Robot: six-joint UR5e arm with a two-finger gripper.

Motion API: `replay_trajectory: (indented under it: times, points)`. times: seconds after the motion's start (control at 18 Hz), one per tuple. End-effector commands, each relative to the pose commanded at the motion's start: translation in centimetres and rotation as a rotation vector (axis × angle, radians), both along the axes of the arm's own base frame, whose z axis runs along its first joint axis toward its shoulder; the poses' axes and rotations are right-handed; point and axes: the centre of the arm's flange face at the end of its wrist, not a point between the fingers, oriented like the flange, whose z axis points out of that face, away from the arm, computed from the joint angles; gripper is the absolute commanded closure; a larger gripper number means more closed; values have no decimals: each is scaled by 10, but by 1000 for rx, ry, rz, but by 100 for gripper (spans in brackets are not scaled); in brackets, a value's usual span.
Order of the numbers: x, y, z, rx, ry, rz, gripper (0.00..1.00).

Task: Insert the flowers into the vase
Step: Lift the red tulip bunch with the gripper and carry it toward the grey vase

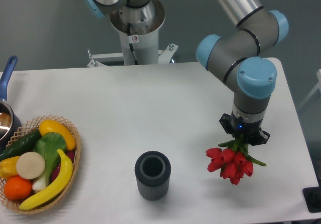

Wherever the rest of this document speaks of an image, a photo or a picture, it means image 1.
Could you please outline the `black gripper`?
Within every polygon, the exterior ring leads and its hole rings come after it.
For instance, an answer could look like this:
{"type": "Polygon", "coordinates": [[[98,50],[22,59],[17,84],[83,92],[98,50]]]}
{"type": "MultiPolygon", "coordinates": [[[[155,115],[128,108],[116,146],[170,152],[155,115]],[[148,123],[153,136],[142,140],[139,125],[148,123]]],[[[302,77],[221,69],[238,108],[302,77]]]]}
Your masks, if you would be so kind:
{"type": "Polygon", "coordinates": [[[241,135],[243,140],[250,145],[266,144],[270,134],[261,129],[262,119],[249,123],[243,117],[236,117],[234,114],[223,114],[219,120],[223,129],[227,134],[237,138],[241,135]]]}

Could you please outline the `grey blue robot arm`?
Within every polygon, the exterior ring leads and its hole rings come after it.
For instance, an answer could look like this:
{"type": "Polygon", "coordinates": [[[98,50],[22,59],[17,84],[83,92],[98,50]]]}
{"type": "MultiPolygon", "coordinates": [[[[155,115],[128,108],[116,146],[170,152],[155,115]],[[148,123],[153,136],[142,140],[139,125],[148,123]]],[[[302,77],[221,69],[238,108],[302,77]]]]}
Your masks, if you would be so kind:
{"type": "MultiPolygon", "coordinates": [[[[158,31],[165,10],[158,0],[84,0],[92,13],[109,16],[118,31],[126,65],[159,64],[158,31]]],[[[237,32],[224,39],[205,37],[197,61],[234,93],[231,114],[220,124],[227,134],[247,144],[265,144],[270,135],[261,123],[276,85],[277,70],[260,53],[282,41],[289,24],[279,11],[267,11],[259,0],[218,0],[237,32]]]]}

